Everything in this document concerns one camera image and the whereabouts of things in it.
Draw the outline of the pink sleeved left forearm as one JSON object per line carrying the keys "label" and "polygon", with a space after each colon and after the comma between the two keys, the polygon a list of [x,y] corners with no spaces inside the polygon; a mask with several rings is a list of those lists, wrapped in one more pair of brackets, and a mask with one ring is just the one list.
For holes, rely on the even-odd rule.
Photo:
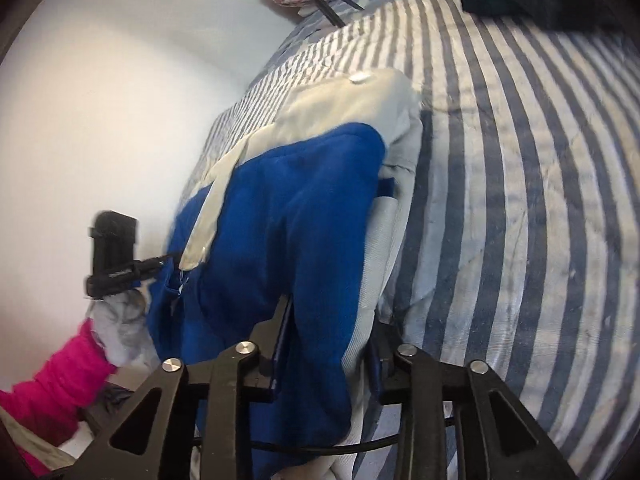
{"label": "pink sleeved left forearm", "polygon": [[70,466],[61,446],[116,370],[85,320],[33,378],[2,391],[1,477],[39,479]]}

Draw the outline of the grey gloved left hand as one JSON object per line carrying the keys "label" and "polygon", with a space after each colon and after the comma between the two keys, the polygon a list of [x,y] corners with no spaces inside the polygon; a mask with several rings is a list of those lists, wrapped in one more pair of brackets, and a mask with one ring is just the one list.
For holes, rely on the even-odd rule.
{"label": "grey gloved left hand", "polygon": [[139,363],[152,368],[158,364],[146,325],[146,301],[139,289],[93,299],[87,316],[108,362],[116,367]]}

